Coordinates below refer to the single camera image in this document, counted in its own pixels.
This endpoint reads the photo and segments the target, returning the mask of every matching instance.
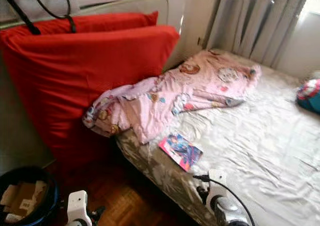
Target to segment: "trash bin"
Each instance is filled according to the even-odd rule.
[[[16,223],[5,223],[8,213],[3,212],[4,206],[0,205],[0,225],[4,226],[39,226],[48,225],[50,218],[58,208],[59,191],[55,179],[43,169],[36,166],[14,169],[0,176],[0,198],[9,185],[17,185],[19,182],[35,183],[36,181],[46,183],[43,196],[33,211]]]

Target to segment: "colorful book cover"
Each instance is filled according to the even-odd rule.
[[[170,134],[159,143],[159,147],[185,171],[188,171],[202,155],[200,149],[193,146],[180,134]]]

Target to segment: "parquet floor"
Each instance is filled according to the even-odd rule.
[[[101,205],[106,207],[99,226],[198,225],[136,170],[117,148],[108,160],[79,168],[67,179],[57,179],[66,201],[70,192],[84,189],[88,192],[90,210]],[[66,220],[67,210],[61,209],[52,225],[64,225]]]

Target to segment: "white bed sheet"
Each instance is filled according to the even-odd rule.
[[[318,226],[320,116],[295,104],[298,86],[297,79],[262,67],[257,89],[242,105],[182,113],[147,145],[140,145],[131,130],[117,142],[131,163],[201,225],[215,220],[192,175],[214,168],[227,173],[227,186],[243,199],[256,225]],[[203,150],[188,173],[158,147],[171,132]]]

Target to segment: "pink blanket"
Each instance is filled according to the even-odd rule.
[[[249,68],[227,54],[201,51],[159,77],[105,91],[82,120],[107,137],[132,128],[147,143],[180,112],[240,104],[260,75],[259,65]]]

